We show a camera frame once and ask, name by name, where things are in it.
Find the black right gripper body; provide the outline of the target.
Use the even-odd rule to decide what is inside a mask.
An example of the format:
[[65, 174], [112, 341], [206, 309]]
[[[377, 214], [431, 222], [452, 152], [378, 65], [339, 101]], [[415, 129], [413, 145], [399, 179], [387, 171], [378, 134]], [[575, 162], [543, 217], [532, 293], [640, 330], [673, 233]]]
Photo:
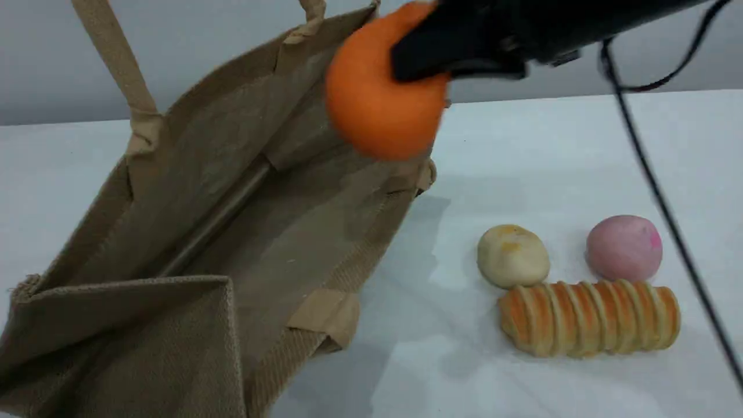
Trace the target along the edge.
[[574, 56], [584, 26], [583, 1], [446, 1], [454, 54], [442, 71], [454, 78], [521, 80], [528, 63]]

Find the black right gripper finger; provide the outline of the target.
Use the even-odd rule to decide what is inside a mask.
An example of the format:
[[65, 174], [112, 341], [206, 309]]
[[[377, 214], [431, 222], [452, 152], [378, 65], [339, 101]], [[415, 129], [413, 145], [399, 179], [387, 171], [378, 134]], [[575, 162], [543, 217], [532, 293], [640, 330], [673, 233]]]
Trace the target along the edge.
[[413, 82], [444, 73], [454, 77], [481, 74], [480, 23], [474, 9], [433, 10], [392, 47], [394, 79]]

